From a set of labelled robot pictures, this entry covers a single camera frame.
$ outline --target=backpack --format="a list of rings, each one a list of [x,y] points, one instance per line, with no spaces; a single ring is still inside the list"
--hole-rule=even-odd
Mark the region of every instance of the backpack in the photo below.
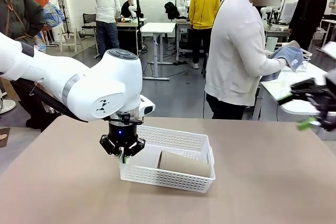
[[[177,7],[172,2],[168,2],[167,4],[165,4],[164,8],[166,9],[166,13],[168,14],[168,19],[179,18],[180,13],[178,12]]]

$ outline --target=blue towel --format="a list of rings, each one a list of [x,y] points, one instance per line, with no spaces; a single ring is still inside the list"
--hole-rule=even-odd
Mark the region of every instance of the blue towel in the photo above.
[[[293,72],[302,65],[303,63],[303,52],[300,48],[296,48],[293,46],[283,46],[280,47],[278,50],[272,54],[269,59],[279,59],[283,58],[286,60],[287,65],[291,68]],[[276,73],[269,74],[267,76],[263,76],[260,81],[273,81],[276,80],[279,75],[280,71]]]

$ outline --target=robot arm logo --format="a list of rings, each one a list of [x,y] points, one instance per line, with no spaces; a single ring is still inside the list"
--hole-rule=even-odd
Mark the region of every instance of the robot arm logo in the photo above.
[[[101,100],[100,102],[102,103],[102,104],[101,104],[101,108],[100,108],[100,109],[97,109],[96,111],[102,111],[103,113],[106,113],[104,107],[105,107],[107,104],[109,104],[109,102],[106,101],[106,100]]]

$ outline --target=white shirt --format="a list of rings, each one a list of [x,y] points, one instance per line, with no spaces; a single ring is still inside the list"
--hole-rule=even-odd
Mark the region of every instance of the white shirt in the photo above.
[[[97,14],[96,21],[106,23],[115,23],[115,19],[119,18],[121,14],[121,7],[119,0],[96,0]]]
[[[226,0],[211,34],[205,92],[220,101],[254,106],[261,76],[281,70],[284,59],[265,56],[265,32],[249,0]]]

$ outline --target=yellow hoodie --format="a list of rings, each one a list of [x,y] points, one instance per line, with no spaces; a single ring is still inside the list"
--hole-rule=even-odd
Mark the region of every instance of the yellow hoodie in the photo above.
[[[210,29],[221,5],[221,0],[191,0],[190,24],[194,29]]]

